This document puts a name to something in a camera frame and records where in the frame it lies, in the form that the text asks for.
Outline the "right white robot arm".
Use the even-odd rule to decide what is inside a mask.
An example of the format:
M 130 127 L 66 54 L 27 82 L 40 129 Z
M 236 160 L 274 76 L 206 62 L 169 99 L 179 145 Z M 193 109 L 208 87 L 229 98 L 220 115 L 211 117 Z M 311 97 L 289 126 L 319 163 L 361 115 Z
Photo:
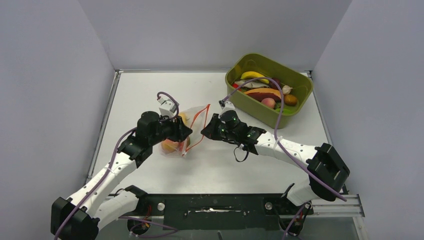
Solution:
M 249 154 L 273 157 L 305 171 L 308 178 L 291 186 L 281 199 L 286 213 L 295 213 L 302 204 L 315 199 L 347 200 L 340 191 L 350 170 L 328 143 L 312 146 L 286 140 L 265 129 L 247 125 L 234 110 L 213 114 L 201 134 L 213 141 L 236 145 Z

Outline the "white garlic bulb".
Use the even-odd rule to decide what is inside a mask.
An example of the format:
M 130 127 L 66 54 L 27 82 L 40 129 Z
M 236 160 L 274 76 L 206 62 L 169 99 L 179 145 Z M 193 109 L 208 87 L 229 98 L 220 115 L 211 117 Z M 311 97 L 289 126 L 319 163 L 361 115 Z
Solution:
M 284 85 L 284 86 L 281 88 L 281 90 L 282 90 L 283 95 L 290 95 L 290 94 L 291 94 L 291 92 L 292 92 L 292 90 L 293 90 L 293 88 L 292 88 L 292 87 L 290 87 L 290 86 L 288 86 L 288 85 Z

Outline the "yellow banana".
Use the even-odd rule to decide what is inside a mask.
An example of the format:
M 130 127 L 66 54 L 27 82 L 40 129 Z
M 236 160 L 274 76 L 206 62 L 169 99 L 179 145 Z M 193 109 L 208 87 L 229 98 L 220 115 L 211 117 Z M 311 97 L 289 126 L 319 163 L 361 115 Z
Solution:
M 248 79 L 255 79 L 255 78 L 259 78 L 258 80 L 262 83 L 265 83 L 265 84 L 270 83 L 270 81 L 263 74 L 256 71 L 246 71 L 240 77 L 241 80 L 248 80 Z

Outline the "yellow bell pepper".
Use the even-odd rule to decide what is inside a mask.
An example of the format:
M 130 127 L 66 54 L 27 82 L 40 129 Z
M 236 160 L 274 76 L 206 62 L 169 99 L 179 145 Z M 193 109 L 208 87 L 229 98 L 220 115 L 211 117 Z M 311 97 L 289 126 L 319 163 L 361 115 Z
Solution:
M 192 128 L 192 122 L 193 122 L 193 116 L 191 114 L 184 113 L 184 112 L 180 112 L 178 115 L 181 117 L 184 125 L 191 129 Z

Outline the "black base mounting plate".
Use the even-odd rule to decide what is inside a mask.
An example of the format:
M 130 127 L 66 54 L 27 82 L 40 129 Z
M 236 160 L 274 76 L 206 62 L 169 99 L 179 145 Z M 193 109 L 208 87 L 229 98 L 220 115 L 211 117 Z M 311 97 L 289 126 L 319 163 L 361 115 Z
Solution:
M 143 192 L 126 213 L 127 228 L 145 234 L 150 221 L 163 230 L 287 230 L 298 235 L 314 213 L 311 202 L 295 206 L 285 193 L 164 194 Z

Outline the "peach fruit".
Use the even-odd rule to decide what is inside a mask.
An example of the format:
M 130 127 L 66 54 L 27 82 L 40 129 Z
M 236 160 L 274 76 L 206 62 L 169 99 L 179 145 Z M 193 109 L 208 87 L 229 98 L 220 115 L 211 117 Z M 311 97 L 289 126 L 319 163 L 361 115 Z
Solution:
M 160 147 L 165 154 L 171 154 L 180 149 L 180 143 L 166 139 L 160 143 Z

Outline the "green toy food piece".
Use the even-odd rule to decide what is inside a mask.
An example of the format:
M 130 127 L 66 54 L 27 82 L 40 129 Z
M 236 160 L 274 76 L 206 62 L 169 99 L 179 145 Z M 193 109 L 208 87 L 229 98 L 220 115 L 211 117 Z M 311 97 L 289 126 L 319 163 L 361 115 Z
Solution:
M 285 105 L 283 108 L 279 107 L 274 109 L 277 114 L 281 113 L 282 116 L 293 116 L 297 113 L 298 109 L 293 106 Z

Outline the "small pink peach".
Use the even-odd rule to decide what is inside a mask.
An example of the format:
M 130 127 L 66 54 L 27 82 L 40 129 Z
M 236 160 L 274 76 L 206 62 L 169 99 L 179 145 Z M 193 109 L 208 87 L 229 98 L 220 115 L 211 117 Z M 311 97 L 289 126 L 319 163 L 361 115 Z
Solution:
M 261 103 L 271 109 L 274 109 L 275 105 L 276 105 L 276 101 L 273 98 L 264 98 Z

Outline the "olive green plastic bin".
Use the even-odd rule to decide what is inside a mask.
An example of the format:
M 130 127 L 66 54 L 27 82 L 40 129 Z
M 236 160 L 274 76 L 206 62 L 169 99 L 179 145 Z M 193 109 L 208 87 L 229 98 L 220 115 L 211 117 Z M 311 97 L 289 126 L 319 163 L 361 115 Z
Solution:
M 314 88 L 313 82 L 307 76 L 263 55 L 249 53 L 243 56 L 234 65 L 234 67 L 226 73 L 225 83 L 227 85 L 228 94 L 234 91 L 232 84 L 235 81 L 240 80 L 241 75 L 248 71 L 258 72 L 265 77 L 277 78 L 280 80 L 282 87 L 285 85 L 293 87 L 290 94 L 296 96 L 298 99 L 297 104 L 293 106 L 294 108 L 297 108 L 296 114 L 302 109 Z M 274 109 L 272 109 L 263 105 L 261 101 L 257 101 L 245 95 L 245 91 L 248 90 L 243 89 L 241 91 L 237 91 L 232 94 L 228 100 L 232 102 L 236 108 L 274 128 L 279 116 L 279 114 L 274 112 L 274 109 L 279 108 L 279 106 L 284 103 L 283 97 L 281 97 L 281 102 L 276 102 Z M 284 128 L 290 119 L 296 114 L 292 116 L 281 115 L 277 128 Z

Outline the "grey fish toy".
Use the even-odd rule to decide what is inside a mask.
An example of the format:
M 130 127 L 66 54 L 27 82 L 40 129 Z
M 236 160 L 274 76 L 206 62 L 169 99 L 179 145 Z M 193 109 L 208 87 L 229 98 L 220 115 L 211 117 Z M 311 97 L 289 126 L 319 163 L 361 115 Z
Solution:
M 241 86 L 242 84 L 246 83 L 248 80 L 246 79 L 240 79 L 240 80 L 236 80 L 234 82 L 234 84 L 236 84 L 237 86 Z M 247 88 L 247 89 L 257 89 L 257 88 L 269 88 L 270 86 L 266 83 L 263 83 L 261 81 L 250 81 L 248 83 L 246 83 L 243 88 Z

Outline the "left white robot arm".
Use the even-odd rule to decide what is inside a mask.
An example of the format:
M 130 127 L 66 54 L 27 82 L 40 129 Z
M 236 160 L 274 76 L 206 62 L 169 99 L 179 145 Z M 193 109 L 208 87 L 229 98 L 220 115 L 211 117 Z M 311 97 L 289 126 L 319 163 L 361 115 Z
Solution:
M 184 142 L 192 133 L 181 116 L 172 118 L 146 111 L 135 128 L 117 141 L 111 160 L 81 189 L 52 204 L 50 231 L 56 240 L 94 240 L 99 231 L 135 210 L 146 193 L 131 186 L 127 193 L 107 200 L 117 185 L 134 172 L 164 140 Z

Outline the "dark purple plum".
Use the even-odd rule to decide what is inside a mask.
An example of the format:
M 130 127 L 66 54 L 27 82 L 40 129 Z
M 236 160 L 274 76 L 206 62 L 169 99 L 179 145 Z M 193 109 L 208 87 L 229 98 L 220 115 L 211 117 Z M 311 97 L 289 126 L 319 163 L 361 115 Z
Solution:
M 269 81 L 269 86 L 272 89 L 275 89 L 275 90 L 278 90 L 278 89 L 281 89 L 282 88 L 281 82 L 280 82 L 280 80 L 278 78 L 272 78 L 272 81 L 271 80 Z

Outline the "red chili pepper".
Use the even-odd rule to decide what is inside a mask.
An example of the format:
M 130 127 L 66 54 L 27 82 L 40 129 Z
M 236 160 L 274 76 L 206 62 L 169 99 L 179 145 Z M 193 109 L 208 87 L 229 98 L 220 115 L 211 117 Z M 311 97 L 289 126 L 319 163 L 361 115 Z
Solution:
M 241 88 L 239 87 L 239 85 L 238 85 L 238 84 L 233 83 L 231 86 L 232 86 L 234 89 L 236 89 L 236 90 L 238 90 L 238 91 L 241 91 Z

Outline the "clear zip bag orange zipper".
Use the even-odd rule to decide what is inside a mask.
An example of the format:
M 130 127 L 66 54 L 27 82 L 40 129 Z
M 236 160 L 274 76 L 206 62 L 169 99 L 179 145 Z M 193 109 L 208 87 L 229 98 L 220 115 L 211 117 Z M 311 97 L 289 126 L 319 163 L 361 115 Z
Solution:
M 173 153 L 166 154 L 162 151 L 161 144 L 158 149 L 160 153 L 166 157 L 185 157 L 191 150 L 193 150 L 200 142 L 204 139 L 204 136 L 201 134 L 202 129 L 207 124 L 207 118 L 210 110 L 210 104 L 204 106 L 196 106 L 189 108 L 179 113 L 186 113 L 192 115 L 192 134 L 183 142 L 180 142 L 179 150 Z

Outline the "papaya slice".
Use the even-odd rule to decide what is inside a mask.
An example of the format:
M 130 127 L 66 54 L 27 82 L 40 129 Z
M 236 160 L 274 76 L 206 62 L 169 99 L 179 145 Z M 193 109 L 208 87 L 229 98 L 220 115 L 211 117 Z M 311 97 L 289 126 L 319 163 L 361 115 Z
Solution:
M 254 88 L 245 91 L 244 94 L 259 102 L 267 98 L 273 99 L 275 102 L 282 100 L 280 91 L 272 88 Z

